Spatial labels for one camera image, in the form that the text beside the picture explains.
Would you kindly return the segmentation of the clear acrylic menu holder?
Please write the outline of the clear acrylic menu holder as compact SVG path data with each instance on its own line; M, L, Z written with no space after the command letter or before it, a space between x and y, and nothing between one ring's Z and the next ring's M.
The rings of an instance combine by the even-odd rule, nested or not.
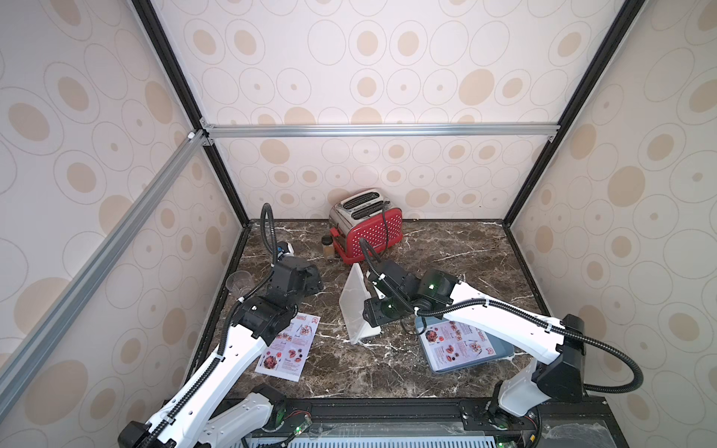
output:
M371 294L364 283L360 265L354 263L339 299L351 345L358 345L363 340L373 338L381 333L380 327L372 327L363 317L364 302L369 298L371 298Z

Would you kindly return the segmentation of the new printed menu sheet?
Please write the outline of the new printed menu sheet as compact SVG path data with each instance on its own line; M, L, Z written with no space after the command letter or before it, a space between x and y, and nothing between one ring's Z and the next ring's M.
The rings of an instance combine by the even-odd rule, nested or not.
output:
M441 320L428 326L420 335L429 367L444 373L472 366L497 354L487 334L474 327Z

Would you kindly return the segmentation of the old printed menu sheet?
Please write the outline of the old printed menu sheet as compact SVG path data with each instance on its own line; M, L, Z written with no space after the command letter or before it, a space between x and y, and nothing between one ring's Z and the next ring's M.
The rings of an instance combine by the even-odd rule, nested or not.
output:
M298 382L319 328L320 317L298 313L263 351L255 372Z

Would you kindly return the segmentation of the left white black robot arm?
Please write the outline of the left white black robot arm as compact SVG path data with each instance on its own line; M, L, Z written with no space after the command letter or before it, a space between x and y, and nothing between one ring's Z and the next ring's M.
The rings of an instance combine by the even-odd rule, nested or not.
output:
M147 422L128 423L119 446L220 447L266 426L283 401L272 388L250 393L233 411L215 412L244 371L291 324L302 300L322 290L317 265L282 256L265 281L237 300L202 367Z

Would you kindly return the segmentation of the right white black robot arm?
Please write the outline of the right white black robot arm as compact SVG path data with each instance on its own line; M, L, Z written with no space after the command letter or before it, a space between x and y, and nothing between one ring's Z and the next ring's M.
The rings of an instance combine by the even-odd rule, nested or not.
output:
M530 354L528 367L495 386L488 411L492 416L523 417L551 399L579 403L588 392L627 394L643 384L638 363L623 351L584 335L584 321L576 315L558 319L534 314L491 298L452 274L431 269L415 276L389 259L370 261L367 279L379 293L364 302L363 318L372 327L407 317L445 318ZM590 346L623 362L631 370L631 381L619 386L584 382L584 357Z

